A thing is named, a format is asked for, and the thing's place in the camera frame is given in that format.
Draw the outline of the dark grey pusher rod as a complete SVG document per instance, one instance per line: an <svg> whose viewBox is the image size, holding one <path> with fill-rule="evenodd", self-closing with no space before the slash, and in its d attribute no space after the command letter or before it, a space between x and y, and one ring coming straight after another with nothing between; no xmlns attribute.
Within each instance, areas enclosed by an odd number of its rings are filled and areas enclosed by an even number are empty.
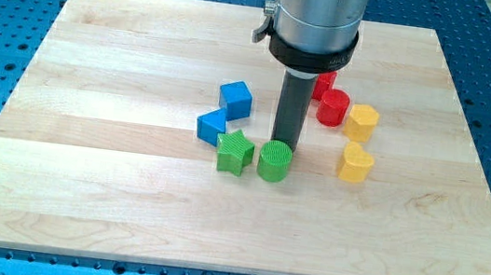
<svg viewBox="0 0 491 275"><path fill-rule="evenodd" d="M297 147L317 79L318 74L294 69L287 68L284 73L271 138L284 142L292 151Z"/></svg>

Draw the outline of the black clamp ring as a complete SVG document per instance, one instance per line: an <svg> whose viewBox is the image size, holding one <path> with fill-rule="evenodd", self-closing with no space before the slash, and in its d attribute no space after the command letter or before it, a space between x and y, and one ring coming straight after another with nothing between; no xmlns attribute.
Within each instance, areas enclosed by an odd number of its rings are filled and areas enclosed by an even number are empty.
<svg viewBox="0 0 491 275"><path fill-rule="evenodd" d="M336 72L347 66L352 59L355 47L359 43L360 33L357 31L355 37L349 46L336 53L312 53L299 50L296 47L290 46L290 44L284 42L275 28L270 24L269 32L269 47L268 50L272 55L288 68L300 71L303 73L311 74L324 74Z"/></svg>

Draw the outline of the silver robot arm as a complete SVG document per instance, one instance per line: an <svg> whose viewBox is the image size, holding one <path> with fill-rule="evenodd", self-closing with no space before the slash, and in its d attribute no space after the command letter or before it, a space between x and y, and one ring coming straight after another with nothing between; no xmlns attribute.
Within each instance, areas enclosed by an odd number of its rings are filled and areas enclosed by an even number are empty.
<svg viewBox="0 0 491 275"><path fill-rule="evenodd" d="M346 67L359 42L369 0L273 0L254 43L269 38L268 51L284 67L272 140L292 150L304 126L313 89L321 74Z"/></svg>

